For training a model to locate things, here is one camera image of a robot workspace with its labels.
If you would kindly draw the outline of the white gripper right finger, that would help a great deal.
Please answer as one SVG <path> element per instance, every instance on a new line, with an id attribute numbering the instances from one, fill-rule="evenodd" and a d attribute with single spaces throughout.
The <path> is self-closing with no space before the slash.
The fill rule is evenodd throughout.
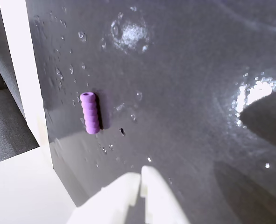
<path id="1" fill-rule="evenodd" d="M 157 169 L 141 169 L 141 197 L 145 199 L 146 224 L 189 224 L 171 188 Z"/>

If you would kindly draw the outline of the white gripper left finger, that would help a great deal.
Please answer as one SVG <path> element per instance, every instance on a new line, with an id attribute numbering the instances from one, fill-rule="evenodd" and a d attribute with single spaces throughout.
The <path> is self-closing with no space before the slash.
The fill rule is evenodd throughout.
<path id="1" fill-rule="evenodd" d="M 123 224 L 128 209 L 134 207 L 140 188 L 141 175 L 125 173 L 77 207 L 69 224 Z"/>

